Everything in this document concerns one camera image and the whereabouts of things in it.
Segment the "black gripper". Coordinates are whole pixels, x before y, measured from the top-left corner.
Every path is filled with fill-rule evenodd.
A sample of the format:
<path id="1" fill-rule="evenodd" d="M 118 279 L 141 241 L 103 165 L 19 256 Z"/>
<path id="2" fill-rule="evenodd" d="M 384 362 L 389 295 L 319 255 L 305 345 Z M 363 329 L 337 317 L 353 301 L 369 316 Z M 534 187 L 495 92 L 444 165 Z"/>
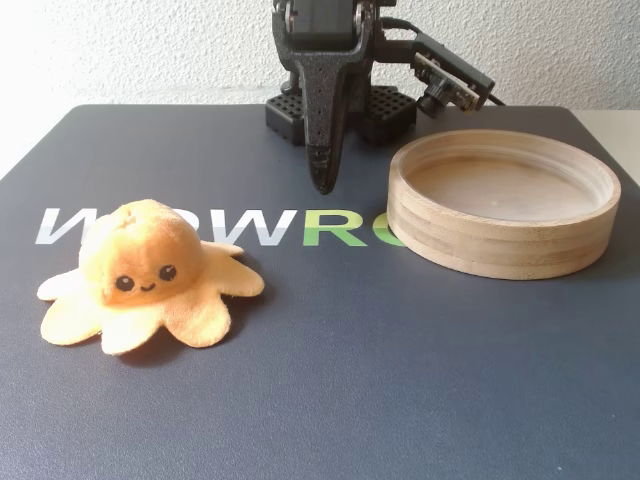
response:
<path id="1" fill-rule="evenodd" d="M 348 0 L 275 3 L 272 33 L 283 67 L 300 90 L 308 169 L 321 194 L 336 183 L 351 117 L 368 101 L 374 5 Z"/>

